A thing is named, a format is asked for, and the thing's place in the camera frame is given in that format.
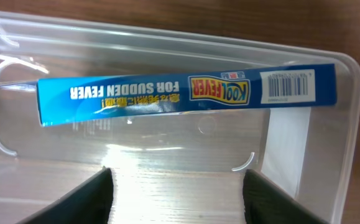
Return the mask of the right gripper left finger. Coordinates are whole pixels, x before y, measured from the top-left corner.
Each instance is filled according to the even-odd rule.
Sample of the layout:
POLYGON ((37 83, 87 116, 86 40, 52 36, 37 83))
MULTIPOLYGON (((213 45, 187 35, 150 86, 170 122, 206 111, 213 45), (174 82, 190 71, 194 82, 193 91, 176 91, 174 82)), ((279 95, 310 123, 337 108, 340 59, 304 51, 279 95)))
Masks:
POLYGON ((107 224, 114 199, 111 169, 95 175, 54 203, 20 221, 21 224, 107 224))

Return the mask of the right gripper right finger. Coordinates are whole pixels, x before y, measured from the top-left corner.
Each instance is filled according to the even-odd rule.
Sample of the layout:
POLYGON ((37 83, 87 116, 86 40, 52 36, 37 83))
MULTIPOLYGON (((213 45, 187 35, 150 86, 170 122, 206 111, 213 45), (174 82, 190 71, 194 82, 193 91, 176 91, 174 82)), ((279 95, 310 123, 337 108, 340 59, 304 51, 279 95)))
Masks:
POLYGON ((244 217, 247 224, 326 224, 254 170, 243 180, 244 217))

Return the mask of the blue Kool Fever box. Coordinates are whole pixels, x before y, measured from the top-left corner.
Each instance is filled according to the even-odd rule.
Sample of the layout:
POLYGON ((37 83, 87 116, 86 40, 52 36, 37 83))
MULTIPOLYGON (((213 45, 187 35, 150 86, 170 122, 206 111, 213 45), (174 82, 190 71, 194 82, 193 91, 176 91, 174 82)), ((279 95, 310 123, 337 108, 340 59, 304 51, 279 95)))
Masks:
POLYGON ((333 106, 333 64, 292 65, 202 73, 171 73, 37 82, 40 123, 187 111, 333 106))

